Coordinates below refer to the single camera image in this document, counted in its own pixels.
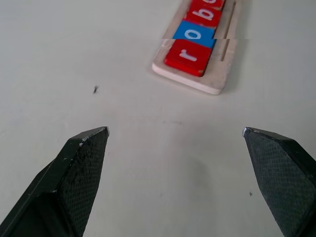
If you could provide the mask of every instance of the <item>wooden block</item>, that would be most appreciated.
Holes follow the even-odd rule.
[[[171,24],[163,36],[163,42],[152,64],[152,69],[171,80],[193,87],[210,94],[219,94],[227,82],[227,75],[235,54],[237,39],[236,27],[242,7],[242,0],[226,0],[222,16],[214,38],[217,39],[202,77],[193,76],[165,64],[164,60],[174,43],[173,36],[183,16],[189,9],[191,1],[183,0]]]

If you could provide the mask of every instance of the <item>small black speck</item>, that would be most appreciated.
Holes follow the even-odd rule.
[[[97,93],[98,88],[99,88],[99,86],[97,86],[97,85],[94,87],[93,94]]]
[[[181,121],[172,121],[171,123],[177,124],[177,125],[182,125],[182,122],[181,122]]]

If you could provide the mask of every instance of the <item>blue letter tile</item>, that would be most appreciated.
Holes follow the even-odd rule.
[[[173,39],[189,40],[202,46],[212,48],[215,40],[214,29],[200,26],[188,21],[182,21],[179,25]]]

